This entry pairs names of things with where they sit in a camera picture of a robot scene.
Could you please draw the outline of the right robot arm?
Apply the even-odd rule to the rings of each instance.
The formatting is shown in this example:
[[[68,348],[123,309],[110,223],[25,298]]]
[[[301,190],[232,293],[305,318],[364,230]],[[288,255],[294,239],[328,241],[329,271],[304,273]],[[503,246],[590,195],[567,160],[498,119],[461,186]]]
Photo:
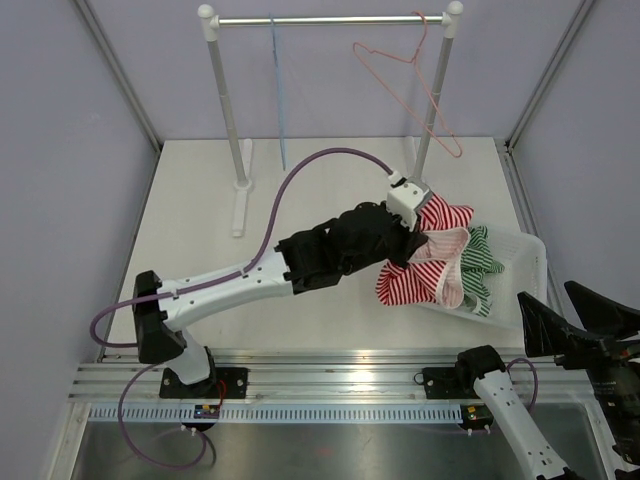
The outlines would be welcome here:
[[[582,371],[581,384],[569,381],[534,383],[543,402],[584,403],[590,420],[603,419],[596,430],[596,450],[606,442],[625,467],[613,479],[639,476],[639,312],[575,281],[564,285],[582,325],[576,327],[528,292],[517,299],[523,320],[525,354],[529,361],[550,357],[569,373]],[[456,389],[477,396],[511,447],[529,479],[576,479],[578,473],[558,454],[524,406],[509,369],[490,345],[458,354]]]

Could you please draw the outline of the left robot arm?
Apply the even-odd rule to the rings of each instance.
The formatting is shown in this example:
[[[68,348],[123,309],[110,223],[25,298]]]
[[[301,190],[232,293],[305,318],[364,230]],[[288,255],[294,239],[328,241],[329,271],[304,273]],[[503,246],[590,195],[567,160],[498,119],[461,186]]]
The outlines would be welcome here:
[[[333,287],[371,265],[407,266],[428,237],[385,204],[361,203],[337,218],[299,231],[266,250],[256,263],[199,278],[163,280],[137,275],[132,307],[138,360],[163,366],[162,399],[243,399],[248,371],[218,367],[188,327],[251,302]]]

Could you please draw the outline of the pink wire hanger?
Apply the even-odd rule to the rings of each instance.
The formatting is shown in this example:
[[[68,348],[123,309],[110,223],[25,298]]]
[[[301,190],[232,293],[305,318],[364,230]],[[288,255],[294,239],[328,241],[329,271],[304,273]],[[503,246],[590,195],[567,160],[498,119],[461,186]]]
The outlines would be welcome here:
[[[462,3],[453,1],[442,14],[443,31],[432,77],[424,73],[422,60],[430,32],[435,26],[429,23],[427,16],[422,12],[413,13],[420,21],[420,27],[417,40],[407,54],[385,51],[361,41],[352,44],[355,59],[406,113],[421,134],[419,151],[423,154],[431,145],[441,147],[454,159],[460,158],[463,154],[462,144],[449,126],[440,106],[444,80],[462,13]]]

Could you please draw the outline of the blue wire hanger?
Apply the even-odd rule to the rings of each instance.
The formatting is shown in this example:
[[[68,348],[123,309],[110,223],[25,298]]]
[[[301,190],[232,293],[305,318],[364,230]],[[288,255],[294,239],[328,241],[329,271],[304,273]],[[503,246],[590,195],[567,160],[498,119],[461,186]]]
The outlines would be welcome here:
[[[273,14],[269,14],[270,32],[272,39],[272,55],[274,63],[274,74],[276,81],[276,96],[277,96],[277,118],[278,118],[278,142],[280,149],[280,158],[283,171],[287,170],[287,151],[285,140],[285,110],[284,110],[284,87],[282,79],[282,70],[279,61],[279,38],[277,26],[275,23],[275,17]]]

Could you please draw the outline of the green striped tank top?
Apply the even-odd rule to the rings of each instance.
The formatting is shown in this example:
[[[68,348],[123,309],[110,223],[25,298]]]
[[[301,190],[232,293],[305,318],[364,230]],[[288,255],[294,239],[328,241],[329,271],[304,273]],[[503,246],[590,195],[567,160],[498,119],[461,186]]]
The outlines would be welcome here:
[[[505,267],[492,254],[486,226],[470,227],[468,232],[469,242],[461,255],[463,305],[474,315],[488,317],[493,300],[486,277],[503,273]]]

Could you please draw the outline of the red striped tank top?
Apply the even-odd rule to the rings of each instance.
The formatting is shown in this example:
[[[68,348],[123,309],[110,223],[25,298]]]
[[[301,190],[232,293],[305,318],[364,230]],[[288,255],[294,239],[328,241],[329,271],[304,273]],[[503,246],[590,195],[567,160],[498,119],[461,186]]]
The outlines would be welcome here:
[[[470,242],[469,226],[475,210],[451,205],[435,194],[419,213],[420,231],[427,243],[402,268],[386,263],[378,276],[376,295],[386,306],[432,303],[458,308],[464,298],[462,253]]]

